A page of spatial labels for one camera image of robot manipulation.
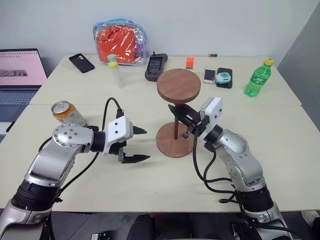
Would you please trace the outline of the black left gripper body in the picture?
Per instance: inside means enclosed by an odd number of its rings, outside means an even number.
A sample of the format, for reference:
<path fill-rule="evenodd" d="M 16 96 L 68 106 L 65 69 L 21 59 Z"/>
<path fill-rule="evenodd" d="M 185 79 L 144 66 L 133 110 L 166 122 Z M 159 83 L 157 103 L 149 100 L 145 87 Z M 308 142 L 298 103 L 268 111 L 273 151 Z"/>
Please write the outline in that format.
<path fill-rule="evenodd" d="M 118 156 L 118 161 L 121 163 L 126 163 L 126 154 L 124 152 L 124 147 L 127 146 L 127 142 L 115 142 L 110 146 L 109 154 Z"/>

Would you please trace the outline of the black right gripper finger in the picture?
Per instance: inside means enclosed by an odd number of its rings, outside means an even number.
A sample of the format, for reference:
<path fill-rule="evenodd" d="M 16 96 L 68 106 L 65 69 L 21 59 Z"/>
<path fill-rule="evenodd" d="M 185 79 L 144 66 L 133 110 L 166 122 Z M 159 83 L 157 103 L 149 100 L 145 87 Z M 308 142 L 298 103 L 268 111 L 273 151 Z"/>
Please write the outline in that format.
<path fill-rule="evenodd" d="M 180 104 L 178 105 L 178 111 L 183 116 L 189 116 L 189 117 L 197 117 L 199 115 L 199 112 L 194 110 L 192 107 L 190 107 L 187 104 Z"/>
<path fill-rule="evenodd" d="M 171 105 L 169 104 L 169 110 L 173 113 L 173 115 L 180 121 L 182 122 L 184 125 L 186 125 L 187 127 L 191 126 L 193 123 L 193 119 L 194 117 L 189 117 L 189 116 L 183 116 L 178 109 L 178 105 Z"/>

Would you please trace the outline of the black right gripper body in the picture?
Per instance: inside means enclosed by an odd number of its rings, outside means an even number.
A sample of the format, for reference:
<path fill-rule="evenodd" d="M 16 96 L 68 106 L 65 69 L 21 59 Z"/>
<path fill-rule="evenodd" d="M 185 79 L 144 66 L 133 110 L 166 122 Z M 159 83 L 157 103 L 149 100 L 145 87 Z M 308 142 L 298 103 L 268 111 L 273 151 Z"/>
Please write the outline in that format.
<path fill-rule="evenodd" d="M 199 112 L 184 112 L 183 121 L 186 126 L 186 131 L 182 134 L 182 137 L 187 139 L 189 135 L 199 137 L 201 133 L 207 128 L 210 123 L 209 117 L 204 111 Z"/>

